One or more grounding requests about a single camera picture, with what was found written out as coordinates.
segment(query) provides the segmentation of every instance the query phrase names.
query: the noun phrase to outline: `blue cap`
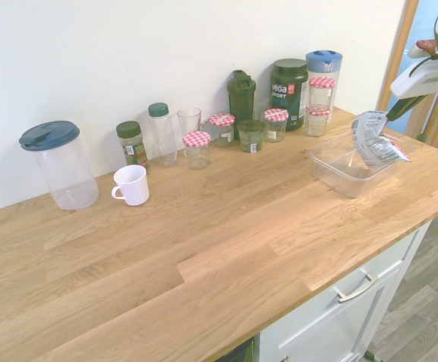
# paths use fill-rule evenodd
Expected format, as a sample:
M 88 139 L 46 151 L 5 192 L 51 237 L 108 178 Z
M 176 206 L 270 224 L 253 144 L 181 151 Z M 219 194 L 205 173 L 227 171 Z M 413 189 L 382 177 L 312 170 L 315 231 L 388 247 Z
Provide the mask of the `blue cap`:
M 70 143 L 79 134 L 80 129 L 70 121 L 52 121 L 27 130 L 20 144 L 26 151 L 45 151 Z
M 334 73 L 341 68 L 342 54 L 337 51 L 312 51 L 306 54 L 308 71 Z

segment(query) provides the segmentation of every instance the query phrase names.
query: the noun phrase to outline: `vinyl floor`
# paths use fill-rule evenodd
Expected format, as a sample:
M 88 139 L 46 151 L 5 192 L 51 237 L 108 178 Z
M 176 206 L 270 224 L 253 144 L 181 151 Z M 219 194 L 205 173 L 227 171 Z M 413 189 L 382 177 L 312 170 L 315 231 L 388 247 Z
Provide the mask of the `vinyl floor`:
M 384 362 L 438 362 L 438 218 L 421 242 L 369 350 Z

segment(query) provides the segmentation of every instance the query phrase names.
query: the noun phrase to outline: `plastic bag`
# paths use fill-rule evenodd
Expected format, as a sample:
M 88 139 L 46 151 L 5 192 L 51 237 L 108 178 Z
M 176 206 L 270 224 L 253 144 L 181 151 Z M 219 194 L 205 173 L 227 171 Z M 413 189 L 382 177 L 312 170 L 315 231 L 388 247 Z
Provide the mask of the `plastic bag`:
M 411 160 L 382 132 L 387 124 L 386 112 L 369 111 L 358 115 L 351 125 L 354 148 L 369 168 Z

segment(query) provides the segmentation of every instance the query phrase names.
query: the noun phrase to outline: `metal handle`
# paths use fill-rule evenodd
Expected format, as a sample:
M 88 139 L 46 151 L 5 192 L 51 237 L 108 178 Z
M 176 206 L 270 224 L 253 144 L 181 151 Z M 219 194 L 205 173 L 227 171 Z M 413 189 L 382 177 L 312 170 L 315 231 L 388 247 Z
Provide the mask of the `metal handle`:
M 348 301 L 356 298 L 357 296 L 360 296 L 361 294 L 366 292 L 369 288 L 371 288 L 373 285 L 375 285 L 375 283 L 378 281 L 378 278 L 379 278 L 378 276 L 373 277 L 369 274 L 366 274 L 366 279 L 368 279 L 369 283 L 365 284 L 364 287 L 360 288 L 359 290 L 350 294 L 349 296 L 345 296 L 341 291 L 338 290 L 339 304 L 344 303 L 344 302 L 348 302 Z

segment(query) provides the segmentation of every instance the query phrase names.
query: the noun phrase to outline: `gingham jar lid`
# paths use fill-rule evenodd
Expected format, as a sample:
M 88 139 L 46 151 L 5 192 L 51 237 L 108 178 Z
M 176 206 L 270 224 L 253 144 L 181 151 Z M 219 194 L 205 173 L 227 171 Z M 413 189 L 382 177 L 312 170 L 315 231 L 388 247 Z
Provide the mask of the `gingham jar lid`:
M 332 88 L 336 85 L 336 81 L 327 77 L 314 77 L 309 79 L 309 85 L 315 88 Z
M 328 115 L 329 113 L 331 113 L 331 109 L 327 108 L 326 106 L 311 106 L 311 107 L 306 107 L 306 112 L 309 115 Z
M 205 146 L 210 142 L 210 135 L 202 130 L 194 130 L 193 132 L 187 133 L 183 137 L 183 144 L 187 147 L 200 147 Z
M 209 118 L 209 121 L 214 126 L 230 126 L 234 123 L 235 117 L 228 113 L 219 113 L 218 115 L 213 115 Z
M 264 117 L 271 122 L 282 122 L 289 118 L 289 113 L 285 109 L 272 108 L 264 112 Z

